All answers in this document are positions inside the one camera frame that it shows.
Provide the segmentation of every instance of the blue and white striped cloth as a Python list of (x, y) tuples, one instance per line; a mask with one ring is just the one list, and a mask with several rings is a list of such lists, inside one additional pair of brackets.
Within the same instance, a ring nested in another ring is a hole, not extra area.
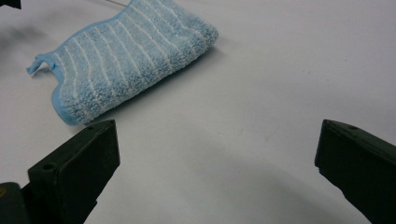
[(70, 36), (39, 54), (59, 80), (52, 103), (69, 124), (86, 123), (134, 97), (202, 55), (218, 38), (216, 28), (171, 0), (132, 0), (112, 19)]

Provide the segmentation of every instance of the microfiber cloth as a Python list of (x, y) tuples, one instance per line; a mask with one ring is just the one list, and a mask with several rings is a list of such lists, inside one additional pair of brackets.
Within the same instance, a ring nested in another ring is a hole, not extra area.
[(115, 17), (71, 35), (35, 57), (57, 77), (52, 104), (69, 125), (87, 123), (191, 63), (217, 29), (171, 0), (132, 0)]

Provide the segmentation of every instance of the screw hole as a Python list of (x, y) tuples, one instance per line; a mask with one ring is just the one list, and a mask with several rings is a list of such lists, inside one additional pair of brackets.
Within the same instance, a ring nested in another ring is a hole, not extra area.
[(54, 164), (54, 163), (45, 164), (45, 165), (43, 166), (43, 169), (46, 170), (46, 171), (53, 170), (53, 169), (55, 169), (55, 164)]

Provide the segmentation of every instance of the blue towel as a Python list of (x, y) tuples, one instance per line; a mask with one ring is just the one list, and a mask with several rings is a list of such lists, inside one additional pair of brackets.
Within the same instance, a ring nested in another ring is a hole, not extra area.
[(69, 124), (86, 123), (202, 55), (216, 28), (171, 0), (132, 0), (117, 16), (70, 36), (35, 57), (59, 80), (52, 104)]

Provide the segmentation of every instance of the white surface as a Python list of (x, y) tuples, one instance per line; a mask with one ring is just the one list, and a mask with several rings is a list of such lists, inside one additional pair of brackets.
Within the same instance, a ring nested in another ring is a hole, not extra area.
[[(369, 223), (318, 173), (323, 119), (396, 144), (396, 2), (175, 0), (219, 40), (194, 63), (104, 114), (121, 167), (86, 223)], [(0, 182), (76, 134), (53, 110), (37, 53), (117, 14), (101, 0), (0, 7)]]

